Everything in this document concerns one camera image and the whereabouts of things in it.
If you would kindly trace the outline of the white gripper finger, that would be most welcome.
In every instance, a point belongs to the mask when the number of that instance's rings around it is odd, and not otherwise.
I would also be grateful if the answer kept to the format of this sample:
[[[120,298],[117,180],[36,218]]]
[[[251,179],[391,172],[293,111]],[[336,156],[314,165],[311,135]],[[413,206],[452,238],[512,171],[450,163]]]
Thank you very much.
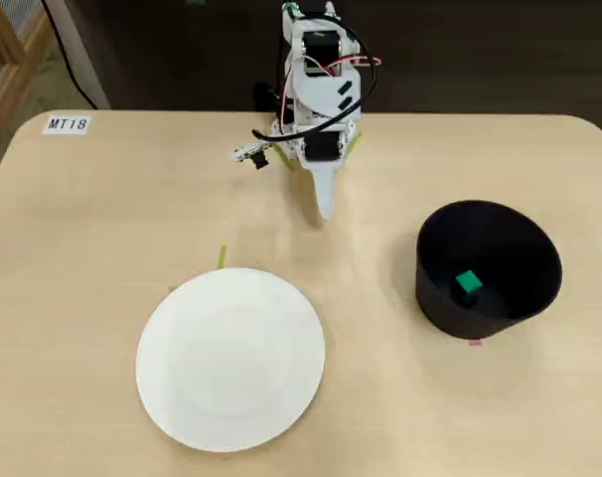
[[[318,211],[324,222],[333,216],[336,176],[342,165],[335,161],[312,163],[310,167]]]

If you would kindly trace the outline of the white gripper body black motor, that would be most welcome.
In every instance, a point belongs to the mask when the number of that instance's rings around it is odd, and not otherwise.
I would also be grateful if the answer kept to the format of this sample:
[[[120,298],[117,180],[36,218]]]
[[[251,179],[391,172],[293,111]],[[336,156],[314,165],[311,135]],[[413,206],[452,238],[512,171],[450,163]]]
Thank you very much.
[[[319,132],[305,136],[299,145],[299,158],[307,163],[328,163],[344,160],[356,136],[352,120],[335,123]]]

